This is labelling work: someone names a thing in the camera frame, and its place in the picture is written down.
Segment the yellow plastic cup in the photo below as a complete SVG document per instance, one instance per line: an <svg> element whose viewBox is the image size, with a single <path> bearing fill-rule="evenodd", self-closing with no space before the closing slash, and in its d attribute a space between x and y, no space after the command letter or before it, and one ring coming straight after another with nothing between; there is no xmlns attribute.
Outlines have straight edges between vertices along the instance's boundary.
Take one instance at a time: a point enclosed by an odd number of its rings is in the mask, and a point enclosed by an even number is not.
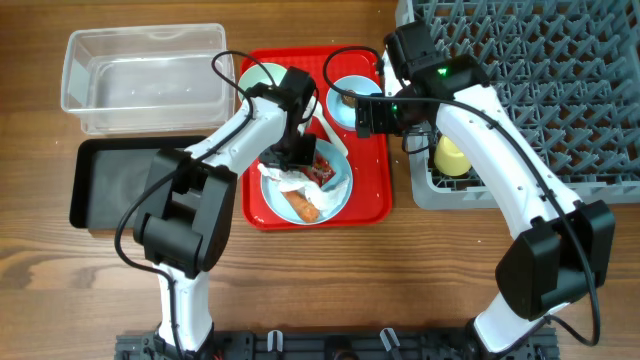
<svg viewBox="0 0 640 360"><path fill-rule="evenodd" d="M440 173L447 176L462 176L472 165L460 149L446 136L441 136L434 153L434 164Z"/></svg>

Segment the orange carrot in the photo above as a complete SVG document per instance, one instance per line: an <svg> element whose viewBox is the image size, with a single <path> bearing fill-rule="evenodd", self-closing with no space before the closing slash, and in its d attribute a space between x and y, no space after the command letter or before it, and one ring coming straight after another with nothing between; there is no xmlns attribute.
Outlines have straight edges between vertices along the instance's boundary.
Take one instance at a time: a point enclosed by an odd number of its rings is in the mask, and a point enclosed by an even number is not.
<svg viewBox="0 0 640 360"><path fill-rule="evenodd" d="M305 223L315 222L319 218L320 211L299 192L283 192L282 195Z"/></svg>

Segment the green rice bowl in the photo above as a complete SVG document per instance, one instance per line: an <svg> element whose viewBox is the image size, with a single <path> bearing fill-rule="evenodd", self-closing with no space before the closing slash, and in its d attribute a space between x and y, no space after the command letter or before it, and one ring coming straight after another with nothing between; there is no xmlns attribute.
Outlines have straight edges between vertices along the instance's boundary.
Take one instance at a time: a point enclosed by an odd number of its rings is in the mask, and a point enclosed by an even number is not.
<svg viewBox="0 0 640 360"><path fill-rule="evenodd" d="M241 75L238 86L243 91L247 91L257 83L279 85L287 72L287 69L284 66L276 63L264 63L264 67L265 69L262 69L258 64L249 67Z"/></svg>

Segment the light blue plate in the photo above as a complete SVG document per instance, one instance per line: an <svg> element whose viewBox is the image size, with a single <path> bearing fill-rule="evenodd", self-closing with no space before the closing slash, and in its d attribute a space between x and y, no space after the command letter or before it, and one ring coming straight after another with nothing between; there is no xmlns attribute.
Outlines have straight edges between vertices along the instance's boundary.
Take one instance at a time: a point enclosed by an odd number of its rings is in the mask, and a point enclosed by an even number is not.
<svg viewBox="0 0 640 360"><path fill-rule="evenodd" d="M350 199L354 179L347 158L335 145L316 142L311 170L284 172L258 165L267 206L286 223L311 226L336 217Z"/></svg>

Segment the small light blue bowl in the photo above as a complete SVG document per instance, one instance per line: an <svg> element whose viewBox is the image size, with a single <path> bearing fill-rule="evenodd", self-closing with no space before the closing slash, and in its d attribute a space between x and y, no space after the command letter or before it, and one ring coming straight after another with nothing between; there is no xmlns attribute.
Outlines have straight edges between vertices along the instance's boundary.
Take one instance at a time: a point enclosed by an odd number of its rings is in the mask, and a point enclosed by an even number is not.
<svg viewBox="0 0 640 360"><path fill-rule="evenodd" d="M350 93L369 96L381 93L380 87L370 78L360 75L349 75L340 78L334 83L338 88ZM329 89L326 96L326 107L333 120L343 129L355 130L355 103L347 105L343 102L343 96Z"/></svg>

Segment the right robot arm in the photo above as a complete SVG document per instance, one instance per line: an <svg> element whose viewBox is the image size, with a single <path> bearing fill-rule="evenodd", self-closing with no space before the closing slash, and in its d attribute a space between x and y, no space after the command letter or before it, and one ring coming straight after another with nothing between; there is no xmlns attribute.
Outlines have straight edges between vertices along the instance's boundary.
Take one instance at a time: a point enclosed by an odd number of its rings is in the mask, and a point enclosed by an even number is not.
<svg viewBox="0 0 640 360"><path fill-rule="evenodd" d="M469 160L501 210L513 242L495 270L498 294L466 330L466 359L499 359L521 347L560 310L588 298L606 279L615 218L586 203L539 158L471 55L442 56L428 26L415 21L384 40L379 69L399 91L360 95L359 137L404 135L429 123Z"/></svg>

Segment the white napkin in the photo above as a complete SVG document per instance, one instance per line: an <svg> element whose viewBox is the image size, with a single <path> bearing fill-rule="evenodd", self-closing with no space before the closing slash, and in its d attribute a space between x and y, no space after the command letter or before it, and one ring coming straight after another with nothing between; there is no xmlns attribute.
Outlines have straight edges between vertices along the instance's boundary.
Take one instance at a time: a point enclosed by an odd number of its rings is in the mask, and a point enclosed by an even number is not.
<svg viewBox="0 0 640 360"><path fill-rule="evenodd" d="M289 191L299 192L320 211L320 215L328 215L347 199L351 183L349 176L338 184L323 189L301 171L282 171L263 164L259 164L257 168L275 184L281 194Z"/></svg>

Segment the red snack wrapper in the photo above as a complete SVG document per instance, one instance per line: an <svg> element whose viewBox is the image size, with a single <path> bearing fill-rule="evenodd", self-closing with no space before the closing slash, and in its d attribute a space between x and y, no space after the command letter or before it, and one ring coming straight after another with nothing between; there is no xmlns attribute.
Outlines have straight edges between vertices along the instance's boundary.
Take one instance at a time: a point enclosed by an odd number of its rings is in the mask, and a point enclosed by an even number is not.
<svg viewBox="0 0 640 360"><path fill-rule="evenodd" d="M329 161L320 153L315 155L314 163L309 170L309 178L319 187L324 186L335 175L335 171L331 167Z"/></svg>

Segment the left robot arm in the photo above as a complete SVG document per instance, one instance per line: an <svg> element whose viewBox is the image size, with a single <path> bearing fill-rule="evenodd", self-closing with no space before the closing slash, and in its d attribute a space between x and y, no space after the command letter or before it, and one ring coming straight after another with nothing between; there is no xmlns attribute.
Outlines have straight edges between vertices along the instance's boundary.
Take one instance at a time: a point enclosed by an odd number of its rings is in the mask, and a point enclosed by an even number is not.
<svg viewBox="0 0 640 360"><path fill-rule="evenodd" d="M127 265L158 276L162 320L151 333L118 337L116 358L218 358L209 272L229 239L238 179L255 161L283 171L313 164L316 138L298 128L316 90L308 72L290 67L280 82L242 90L239 110L210 137L156 153L114 248Z"/></svg>

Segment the brown food ball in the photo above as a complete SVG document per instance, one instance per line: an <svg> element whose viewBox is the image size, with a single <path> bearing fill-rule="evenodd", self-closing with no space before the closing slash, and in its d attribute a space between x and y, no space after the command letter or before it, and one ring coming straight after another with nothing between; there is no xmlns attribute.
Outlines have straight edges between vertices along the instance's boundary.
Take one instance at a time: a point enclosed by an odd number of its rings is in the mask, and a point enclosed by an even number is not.
<svg viewBox="0 0 640 360"><path fill-rule="evenodd" d="M347 91L347 95L342 95L341 96L341 102L349 107L354 109L356 107L357 104L357 98L354 97L355 92L353 90L348 90Z"/></svg>

